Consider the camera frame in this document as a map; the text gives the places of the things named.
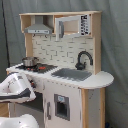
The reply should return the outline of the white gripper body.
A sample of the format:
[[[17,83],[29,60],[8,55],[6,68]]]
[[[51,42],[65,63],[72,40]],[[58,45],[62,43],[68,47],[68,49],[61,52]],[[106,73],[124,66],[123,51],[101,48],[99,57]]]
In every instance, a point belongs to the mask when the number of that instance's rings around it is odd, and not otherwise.
[[[36,95],[24,73],[10,73],[0,83],[0,102],[23,103],[32,101],[35,98]]]

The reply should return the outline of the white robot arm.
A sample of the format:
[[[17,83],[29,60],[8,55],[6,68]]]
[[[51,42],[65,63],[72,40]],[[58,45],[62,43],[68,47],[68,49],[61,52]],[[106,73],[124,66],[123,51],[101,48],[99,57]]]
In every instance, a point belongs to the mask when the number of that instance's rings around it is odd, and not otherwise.
[[[23,103],[36,98],[33,88],[24,73],[13,72],[0,83],[0,103]],[[30,114],[19,117],[0,117],[0,128],[39,128]]]

